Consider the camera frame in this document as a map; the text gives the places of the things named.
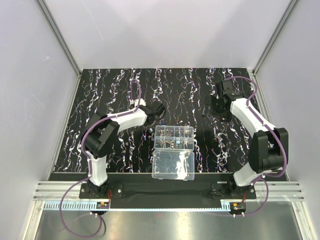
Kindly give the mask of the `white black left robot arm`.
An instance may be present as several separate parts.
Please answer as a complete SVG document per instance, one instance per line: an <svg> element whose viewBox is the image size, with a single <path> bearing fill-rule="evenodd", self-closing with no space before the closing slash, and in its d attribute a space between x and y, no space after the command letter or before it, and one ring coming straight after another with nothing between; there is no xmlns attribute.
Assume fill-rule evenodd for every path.
<svg viewBox="0 0 320 240"><path fill-rule="evenodd" d="M166 111L160 101L148 105L143 99L137 99L127 111L113 114L96 112L92 116L80 142L88 162L88 193L99 197L107 194L107 155L118 139L118 133L134 127L148 129L163 119Z"/></svg>

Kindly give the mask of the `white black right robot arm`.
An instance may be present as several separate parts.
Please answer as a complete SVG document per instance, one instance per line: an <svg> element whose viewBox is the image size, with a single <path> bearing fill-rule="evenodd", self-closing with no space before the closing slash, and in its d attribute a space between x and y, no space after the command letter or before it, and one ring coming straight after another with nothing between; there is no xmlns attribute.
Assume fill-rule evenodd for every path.
<svg viewBox="0 0 320 240"><path fill-rule="evenodd" d="M285 174L289 160L289 133L265 119L252 105L254 94L236 91L234 78L216 84L216 95L207 95L202 115L212 115L221 122L236 117L251 136L248 162L229 177L225 193L240 198L265 177L279 178Z"/></svg>

